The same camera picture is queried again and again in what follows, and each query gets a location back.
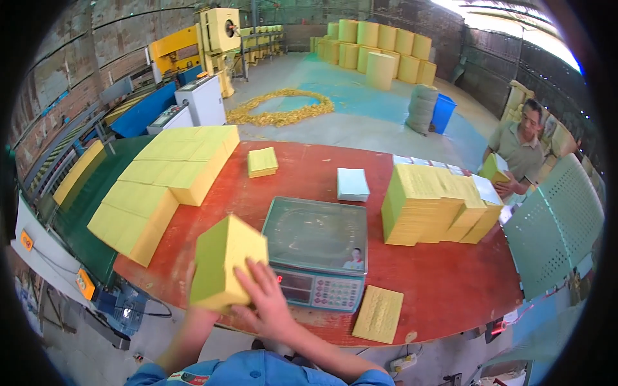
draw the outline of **blue uniform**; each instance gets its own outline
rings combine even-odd
[[[378,370],[365,371],[353,386],[394,386],[393,379]],[[242,351],[227,361],[193,364],[167,377],[161,366],[144,364],[125,386],[344,386],[339,378],[327,372],[298,366],[282,356],[265,350]]]

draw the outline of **man in khaki shirt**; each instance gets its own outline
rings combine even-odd
[[[502,199],[513,193],[525,194],[543,166],[543,149],[538,140],[538,134],[543,128],[542,117],[541,104],[534,99],[528,99],[523,105],[522,121],[506,121],[500,124],[489,138],[483,162],[491,153],[497,153],[509,165],[510,171],[506,174],[510,181],[494,184]]]

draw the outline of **scale keypad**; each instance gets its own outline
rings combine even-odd
[[[317,276],[313,288],[313,304],[322,308],[351,311],[362,291],[363,283],[360,280]]]

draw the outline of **light blue paper stack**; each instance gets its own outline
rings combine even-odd
[[[337,168],[337,199],[365,202],[369,198],[369,186],[364,169]]]

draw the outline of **table surface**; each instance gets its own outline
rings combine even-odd
[[[276,174],[247,176],[247,153],[273,146]],[[119,254],[114,270],[160,300],[187,307],[185,273],[195,240],[234,213],[261,230],[271,201],[288,196],[338,202],[337,168],[364,169],[371,190],[367,208],[369,271],[366,284],[404,294],[393,344],[425,342],[485,325],[521,304],[519,276],[499,224],[479,242],[442,241],[414,247],[384,244],[380,208],[392,174],[392,155],[302,143],[243,141],[236,147],[201,207],[180,205],[148,268]],[[351,335],[357,313],[291,306],[308,330],[339,346],[381,346]],[[223,315],[219,324],[254,334],[242,320]]]

